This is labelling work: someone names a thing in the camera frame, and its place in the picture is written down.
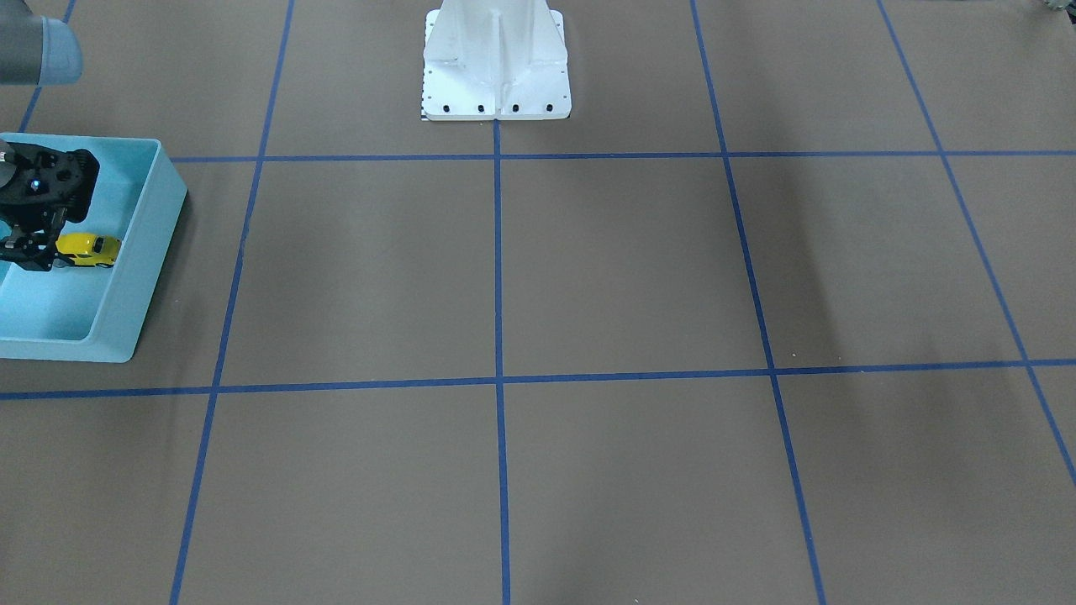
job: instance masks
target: toy car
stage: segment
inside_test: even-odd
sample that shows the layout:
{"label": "toy car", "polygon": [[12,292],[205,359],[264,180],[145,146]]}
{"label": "toy car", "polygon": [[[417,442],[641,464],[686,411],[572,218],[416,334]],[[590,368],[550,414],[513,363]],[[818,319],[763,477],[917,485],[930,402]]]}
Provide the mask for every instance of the toy car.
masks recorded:
{"label": "toy car", "polygon": [[66,234],[57,238],[55,266],[112,267],[119,255],[119,240],[112,236]]}

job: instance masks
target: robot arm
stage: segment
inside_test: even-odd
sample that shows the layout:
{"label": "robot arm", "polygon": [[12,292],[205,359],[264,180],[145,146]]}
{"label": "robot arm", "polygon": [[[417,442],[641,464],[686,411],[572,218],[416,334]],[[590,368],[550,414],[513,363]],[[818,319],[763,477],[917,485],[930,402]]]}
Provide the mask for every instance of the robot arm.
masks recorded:
{"label": "robot arm", "polygon": [[67,222],[89,211],[100,165],[86,150],[61,152],[0,139],[0,261],[47,271],[59,258],[56,240]]}
{"label": "robot arm", "polygon": [[82,50],[68,25],[36,16],[25,0],[0,0],[0,84],[71,84]]}

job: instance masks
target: floor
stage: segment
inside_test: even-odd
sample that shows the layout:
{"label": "floor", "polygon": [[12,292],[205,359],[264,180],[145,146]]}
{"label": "floor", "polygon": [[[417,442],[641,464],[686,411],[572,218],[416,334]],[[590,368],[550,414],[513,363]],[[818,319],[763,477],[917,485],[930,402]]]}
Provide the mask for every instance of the floor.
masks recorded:
{"label": "floor", "polygon": [[435,0],[30,4],[0,130],[190,193],[132,361],[0,361],[3,605],[1074,602],[1063,13],[556,0],[571,118],[433,124]]}

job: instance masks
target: light blue bin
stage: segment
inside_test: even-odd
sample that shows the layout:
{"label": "light blue bin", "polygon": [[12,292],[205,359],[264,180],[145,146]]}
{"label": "light blue bin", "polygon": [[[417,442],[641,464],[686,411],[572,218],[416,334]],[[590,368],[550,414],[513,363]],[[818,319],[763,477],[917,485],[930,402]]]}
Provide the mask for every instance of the light blue bin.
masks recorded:
{"label": "light blue bin", "polygon": [[[25,271],[0,261],[0,357],[130,360],[187,193],[160,141],[9,132],[0,139],[89,150],[101,163],[89,213],[63,233],[123,240],[112,269]],[[8,233],[0,222],[0,237]]]}

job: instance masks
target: blue tape line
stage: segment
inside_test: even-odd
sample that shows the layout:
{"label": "blue tape line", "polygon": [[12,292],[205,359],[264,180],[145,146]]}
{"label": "blue tape line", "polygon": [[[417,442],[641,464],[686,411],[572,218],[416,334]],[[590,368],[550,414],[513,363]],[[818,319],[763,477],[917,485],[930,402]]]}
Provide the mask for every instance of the blue tape line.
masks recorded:
{"label": "blue tape line", "polygon": [[256,155],[184,156],[173,157],[172,164],[240,164],[257,160]]}
{"label": "blue tape line", "polygon": [[994,150],[994,151],[950,151],[946,150],[945,155],[948,156],[1003,156],[1003,157],[1021,157],[1021,156],[1065,156],[1065,155],[1076,155],[1076,150]]}
{"label": "blue tape line", "polygon": [[165,395],[208,395],[210,386],[175,386],[161,389],[98,389],[80,391],[38,391],[0,393],[0,402],[31,399],[94,399],[100,397],[159,397]]}
{"label": "blue tape line", "polygon": [[30,96],[30,103],[26,105],[26,113],[23,114],[23,121],[18,124],[19,132],[26,132],[30,126],[30,117],[33,115],[33,110],[38,108],[39,98],[41,98],[41,86],[34,88],[33,95]]}
{"label": "blue tape line", "polygon": [[[788,368],[741,368],[741,369],[700,369],[675,371],[635,371],[635,372],[592,372],[592,374],[536,374],[502,376],[477,376],[464,378],[416,378],[399,380],[360,380],[337,382],[295,382],[267,384],[230,384],[220,386],[178,386],[161,389],[101,389],[81,391],[36,391],[0,393],[2,400],[32,399],[89,399],[99,397],[154,397],[167,395],[207,395],[237,393],[303,393],[310,391],[369,391],[392,389],[429,389],[434,386],[481,386],[504,384],[541,384],[558,382],[617,382],[647,380],[685,380],[714,378],[750,378],[776,374],[777,376],[811,376],[820,374],[883,374],[901,371],[959,371],[968,369],[996,369],[1024,367],[1022,361],[987,361],[987,362],[942,362],[920,364],[882,364],[852,366],[811,366]],[[1036,367],[1070,367],[1076,366],[1076,358],[1033,360]]]}
{"label": "blue tape line", "polygon": [[74,13],[74,3],[77,0],[69,0],[68,8],[63,11],[63,23],[71,23],[71,14]]}
{"label": "blue tape line", "polygon": [[770,371],[765,368],[605,374],[547,374],[506,376],[505,383],[540,384],[550,382],[615,382],[631,380],[684,380],[691,378],[746,378],[752,376],[769,376],[769,374]]}
{"label": "blue tape line", "polygon": [[787,152],[728,152],[728,157],[933,157],[935,151],[787,151]]}
{"label": "blue tape line", "polygon": [[429,389],[433,386],[473,386],[496,384],[493,377],[428,378],[413,380],[362,380],[342,382],[306,382],[289,384],[233,384],[218,386],[222,394],[236,393],[305,393],[310,391],[369,391],[377,389]]}
{"label": "blue tape line", "polygon": [[436,161],[491,160],[493,154],[400,154],[400,155],[267,155],[265,161]]}
{"label": "blue tape line", "polygon": [[[1074,150],[1031,150],[1031,151],[740,151],[740,152],[610,152],[610,153],[505,153],[501,160],[523,159],[692,159],[692,158],[753,158],[753,157],[937,157],[947,156],[1072,156]],[[180,156],[174,164],[225,164],[252,161],[471,161],[492,160],[493,154],[400,154],[400,155],[222,155]]]}
{"label": "blue tape line", "polygon": [[198,496],[201,493],[201,479],[206,469],[206,454],[209,452],[209,437],[213,430],[213,416],[216,411],[216,393],[210,393],[206,406],[206,420],[202,423],[201,440],[198,442],[198,460],[195,461],[195,475],[190,482],[190,497],[187,500],[187,513],[183,518],[183,534],[180,536],[180,552],[175,559],[175,574],[172,576],[172,590],[168,597],[170,605],[180,602],[180,590],[183,588],[183,574],[187,568],[187,552],[190,550],[190,535],[195,526],[195,511],[198,508]]}
{"label": "blue tape line", "polygon": [[511,541],[508,520],[508,436],[505,425],[504,250],[501,238],[500,122],[493,121],[494,366],[497,384],[497,467],[500,490],[500,599],[512,602]]}
{"label": "blue tape line", "polygon": [[898,371],[938,371],[938,370],[961,370],[961,369],[991,369],[991,368],[1014,368],[1023,367],[1024,363],[1019,361],[996,361],[996,362],[943,362],[933,364],[883,364],[883,365],[861,365],[861,366],[817,366],[799,368],[777,368],[774,370],[778,376],[812,376],[819,374],[878,374]]}
{"label": "blue tape line", "polygon": [[721,123],[721,109],[718,105],[718,95],[713,86],[713,76],[710,72],[710,61],[706,52],[706,42],[703,37],[703,26],[698,17],[698,5],[695,0],[691,0],[691,15],[695,24],[695,37],[698,40],[698,54],[703,61],[703,70],[706,74],[706,88],[710,95],[710,108],[713,112],[713,124],[718,131],[718,143],[721,145],[723,164],[725,168],[725,179],[728,182],[728,196],[732,200],[733,212],[736,216],[736,230],[739,234],[740,247],[744,253],[744,266],[747,269],[748,283],[751,285],[751,298],[754,302],[755,316],[759,322],[759,333],[762,338],[762,348],[766,356],[766,368],[769,371],[769,383],[774,392],[774,403],[777,408],[777,418],[781,425],[781,436],[784,441],[784,453],[788,458],[789,474],[792,480],[792,488],[795,492],[796,507],[799,511],[799,524],[803,529],[804,545],[807,549],[807,558],[810,562],[811,576],[815,580],[815,592],[819,605],[826,605],[825,588],[822,583],[822,573],[818,563],[818,555],[815,551],[815,537],[811,531],[810,517],[807,513],[807,501],[804,497],[803,484],[799,480],[799,469],[796,464],[795,449],[792,444],[792,435],[789,431],[788,418],[784,413],[784,398],[781,396],[781,386],[777,379],[774,365],[774,353],[769,344],[769,334],[766,329],[766,318],[762,309],[762,298],[759,296],[759,284],[755,280],[754,266],[751,262],[751,249],[748,245],[747,230],[744,227],[744,215],[740,210],[739,196],[736,192],[736,181],[733,177],[732,160],[728,156],[728,145],[725,141],[725,131]]}
{"label": "blue tape line", "polygon": [[[272,86],[269,89],[269,100],[266,102],[266,117],[261,126],[261,142],[258,146],[258,156],[263,157],[269,143],[269,130],[272,127],[272,116],[277,103],[277,92],[280,88],[281,72],[284,69],[284,59],[287,54],[288,34],[292,29],[292,16],[295,12],[295,0],[288,0],[287,12],[284,15],[284,26],[281,32],[280,48],[277,52],[277,66],[273,73]],[[195,513],[198,509],[198,495],[201,489],[201,479],[206,469],[206,456],[209,452],[210,435],[213,431],[213,417],[216,411],[217,390],[221,386],[221,378],[224,374],[224,361],[228,352],[228,338],[231,334],[231,321],[236,310],[236,299],[239,294],[239,282],[243,275],[243,255],[245,253],[246,237],[250,235],[251,217],[254,214],[254,203],[258,196],[258,185],[261,180],[261,168],[264,164],[258,160],[254,167],[254,177],[251,181],[251,195],[246,201],[246,212],[243,216],[243,230],[239,239],[239,250],[236,254],[236,266],[232,271],[231,289],[228,294],[228,307],[225,312],[224,325],[221,328],[221,344],[217,351],[216,366],[213,370],[213,391],[210,393],[209,403],[206,406],[206,422],[202,426],[202,437],[198,446],[198,461],[195,465],[195,475],[190,484],[190,498],[187,503],[187,516],[184,521],[183,535],[180,540],[180,551],[175,562],[175,575],[172,578],[172,591],[169,599],[170,605],[178,605],[180,591],[183,587],[183,574],[186,569],[187,551],[190,547],[190,536],[194,529]]]}
{"label": "blue tape line", "polygon": [[678,159],[721,157],[720,152],[506,153],[504,159]]}
{"label": "blue tape line", "polygon": [[934,127],[934,121],[931,118],[931,113],[926,109],[926,102],[923,100],[923,95],[919,89],[919,84],[916,83],[916,78],[911,73],[911,67],[908,64],[908,59],[904,54],[904,48],[901,46],[901,40],[896,36],[896,29],[893,27],[893,22],[889,17],[889,12],[886,11],[886,5],[882,0],[875,0],[878,5],[878,11],[881,12],[882,19],[886,22],[886,28],[889,29],[889,36],[893,40],[893,46],[896,48],[897,57],[901,59],[901,66],[904,68],[904,73],[908,78],[908,83],[911,85],[911,90],[916,95],[916,101],[919,103],[919,109],[923,113],[923,119],[926,122],[926,127],[931,132],[931,137],[934,139],[934,144],[937,146],[938,153],[942,157],[942,164],[945,167],[946,174],[949,177],[949,184],[952,185],[952,192],[957,196],[957,202],[960,205],[960,211],[964,215],[964,221],[967,223],[967,229],[972,234],[972,240],[975,242],[975,248],[979,253],[979,258],[982,262],[982,266],[987,271],[987,276],[990,278],[990,285],[994,289],[994,295],[997,297],[997,302],[1001,305],[1002,312],[1005,315],[1005,322],[1009,326],[1009,332],[1013,334],[1013,340],[1016,342],[1017,349],[1020,351],[1020,358],[1023,361],[1024,366],[1028,369],[1028,378],[1031,380],[1032,386],[1035,389],[1035,396],[1038,397],[1038,404],[1043,408],[1043,414],[1046,417],[1046,421],[1050,426],[1050,431],[1053,433],[1053,439],[1057,442],[1058,451],[1061,453],[1061,459],[1064,461],[1065,467],[1068,470],[1068,477],[1076,486],[1076,465],[1073,464],[1072,455],[1068,453],[1068,448],[1065,446],[1065,440],[1061,435],[1061,431],[1058,430],[1057,422],[1053,419],[1053,412],[1050,410],[1050,405],[1046,400],[1046,395],[1043,393],[1042,388],[1038,384],[1038,377],[1035,375],[1035,368],[1028,356],[1028,350],[1024,347],[1023,339],[1020,337],[1020,332],[1017,329],[1016,321],[1013,319],[1013,313],[1009,310],[1008,301],[1005,299],[1005,294],[1002,292],[1001,282],[997,280],[997,276],[994,273],[993,266],[990,263],[990,258],[987,256],[987,249],[982,244],[982,239],[979,237],[979,231],[975,227],[975,221],[972,219],[972,213],[967,208],[967,203],[964,200],[964,194],[960,189],[960,184],[957,182],[957,175],[953,173],[952,166],[949,164],[949,158],[945,153],[945,147],[942,145],[942,138],[938,137],[937,129]]}
{"label": "blue tape line", "polygon": [[1076,358],[1072,360],[1032,360],[1031,365],[1035,367],[1059,367],[1076,366]]}

